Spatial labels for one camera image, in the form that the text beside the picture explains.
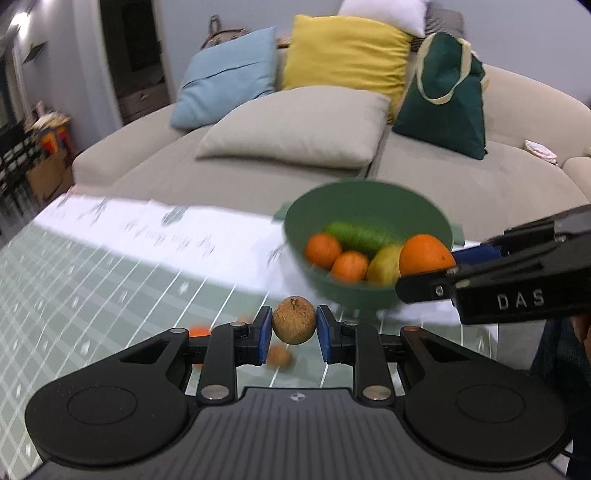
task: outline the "orange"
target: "orange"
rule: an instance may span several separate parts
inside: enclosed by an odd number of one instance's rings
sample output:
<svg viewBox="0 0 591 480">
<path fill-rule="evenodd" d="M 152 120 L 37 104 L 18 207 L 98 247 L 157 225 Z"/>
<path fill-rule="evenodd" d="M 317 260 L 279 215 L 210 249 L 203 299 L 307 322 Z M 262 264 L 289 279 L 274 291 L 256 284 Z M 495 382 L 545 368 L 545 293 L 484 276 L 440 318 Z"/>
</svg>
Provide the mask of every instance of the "orange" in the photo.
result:
<svg viewBox="0 0 591 480">
<path fill-rule="evenodd" d="M 415 235 L 402 246 L 398 266 L 400 274 L 414 275 L 453 267 L 452 253 L 431 235 Z"/>
<path fill-rule="evenodd" d="M 365 278 L 369 266 L 368 258 L 359 252 L 344 252 L 335 260 L 330 274 L 340 281 L 354 283 Z"/>
<path fill-rule="evenodd" d="M 189 329 L 190 337 L 205 337 L 209 335 L 209 328 L 195 325 Z"/>
<path fill-rule="evenodd" d="M 334 236 L 317 233 L 308 240 L 304 255 L 312 265 L 330 270 L 341 252 L 340 243 Z"/>
</svg>

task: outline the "blue gripper pad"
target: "blue gripper pad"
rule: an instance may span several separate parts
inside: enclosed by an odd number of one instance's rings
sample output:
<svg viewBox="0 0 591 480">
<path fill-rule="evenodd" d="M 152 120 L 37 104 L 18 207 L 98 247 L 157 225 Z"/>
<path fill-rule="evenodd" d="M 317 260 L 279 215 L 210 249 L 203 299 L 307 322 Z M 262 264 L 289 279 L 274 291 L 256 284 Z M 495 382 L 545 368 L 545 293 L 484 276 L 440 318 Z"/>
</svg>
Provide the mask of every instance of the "blue gripper pad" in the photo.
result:
<svg viewBox="0 0 591 480">
<path fill-rule="evenodd" d="M 261 327 L 261 336 L 259 337 L 258 358 L 259 362 L 264 364 L 267 361 L 267 352 L 273 330 L 273 310 L 268 309 Z"/>
<path fill-rule="evenodd" d="M 329 323 L 324 316 L 324 311 L 318 307 L 316 309 L 316 333 L 318 335 L 318 342 L 320 350 L 322 351 L 322 360 L 324 363 L 330 363 L 330 334 Z"/>
<path fill-rule="evenodd" d="M 500 250 L 490 245 L 478 245 L 452 253 L 458 265 L 478 265 L 502 258 Z"/>
</svg>

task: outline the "beige pillow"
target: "beige pillow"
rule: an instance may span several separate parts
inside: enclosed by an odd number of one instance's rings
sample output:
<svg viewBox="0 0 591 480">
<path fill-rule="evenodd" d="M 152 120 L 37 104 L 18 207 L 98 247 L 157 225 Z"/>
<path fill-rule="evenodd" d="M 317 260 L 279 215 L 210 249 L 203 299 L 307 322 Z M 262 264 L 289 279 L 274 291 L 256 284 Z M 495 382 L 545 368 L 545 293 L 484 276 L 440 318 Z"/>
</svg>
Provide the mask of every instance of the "beige pillow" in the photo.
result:
<svg viewBox="0 0 591 480">
<path fill-rule="evenodd" d="M 289 163 L 361 168 L 378 149 L 390 98 L 337 86 L 272 93 L 235 108 L 211 127 L 197 158 L 270 158 Z"/>
</svg>

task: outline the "jeans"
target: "jeans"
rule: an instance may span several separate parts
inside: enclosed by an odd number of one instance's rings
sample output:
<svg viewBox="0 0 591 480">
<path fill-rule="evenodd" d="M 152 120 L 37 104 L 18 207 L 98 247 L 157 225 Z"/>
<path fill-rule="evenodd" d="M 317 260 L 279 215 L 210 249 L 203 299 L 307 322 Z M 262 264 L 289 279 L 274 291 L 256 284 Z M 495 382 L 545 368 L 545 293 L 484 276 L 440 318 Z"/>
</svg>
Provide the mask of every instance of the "jeans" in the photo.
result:
<svg viewBox="0 0 591 480">
<path fill-rule="evenodd" d="M 559 393 L 566 404 L 573 435 L 567 476 L 591 480 L 591 364 L 574 336 L 570 319 L 548 320 L 530 374 Z"/>
</svg>

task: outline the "bowl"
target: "bowl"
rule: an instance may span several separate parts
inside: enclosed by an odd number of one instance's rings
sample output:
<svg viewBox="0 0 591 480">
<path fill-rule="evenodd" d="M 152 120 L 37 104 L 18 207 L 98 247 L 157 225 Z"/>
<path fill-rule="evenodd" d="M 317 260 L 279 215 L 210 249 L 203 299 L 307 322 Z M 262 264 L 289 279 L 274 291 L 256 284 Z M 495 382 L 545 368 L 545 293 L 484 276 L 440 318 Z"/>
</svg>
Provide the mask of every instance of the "bowl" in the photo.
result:
<svg viewBox="0 0 591 480">
<path fill-rule="evenodd" d="M 451 224 L 441 210 L 422 195 L 399 185 L 345 180 L 305 193 L 285 215 L 287 243 L 316 290 L 323 297 L 351 309 L 390 309 L 399 300 L 393 286 L 377 286 L 366 281 L 343 283 L 308 262 L 304 256 L 306 243 L 334 221 L 387 231 L 400 239 L 400 243 L 418 233 L 427 233 L 449 249 L 453 244 Z"/>
</svg>

